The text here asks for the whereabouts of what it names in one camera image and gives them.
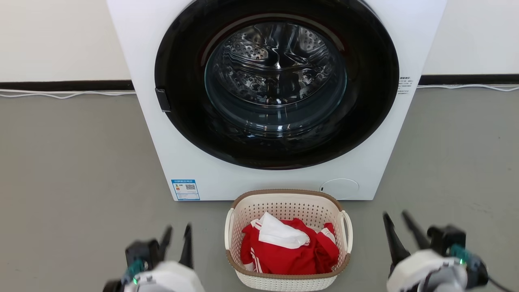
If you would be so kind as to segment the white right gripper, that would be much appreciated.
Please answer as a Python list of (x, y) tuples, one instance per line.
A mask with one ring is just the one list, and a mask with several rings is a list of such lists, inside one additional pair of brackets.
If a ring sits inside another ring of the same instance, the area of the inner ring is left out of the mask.
[(394, 229), (394, 223), (384, 212), (382, 220), (387, 235), (391, 266), (387, 280), (388, 292), (464, 292), (468, 284), (465, 266), (456, 257), (442, 257), (430, 250), (430, 240), (409, 211), (402, 211), (407, 228), (422, 251), (410, 255)]

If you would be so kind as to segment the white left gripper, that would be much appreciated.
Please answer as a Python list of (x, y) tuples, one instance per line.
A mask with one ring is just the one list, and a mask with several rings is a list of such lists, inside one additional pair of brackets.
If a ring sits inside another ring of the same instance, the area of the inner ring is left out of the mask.
[[(170, 246), (172, 226), (167, 226), (158, 246), (158, 259), (164, 261)], [(192, 225), (187, 224), (180, 262), (164, 261), (156, 268), (137, 274), (125, 292), (204, 292), (205, 289), (193, 270)]]

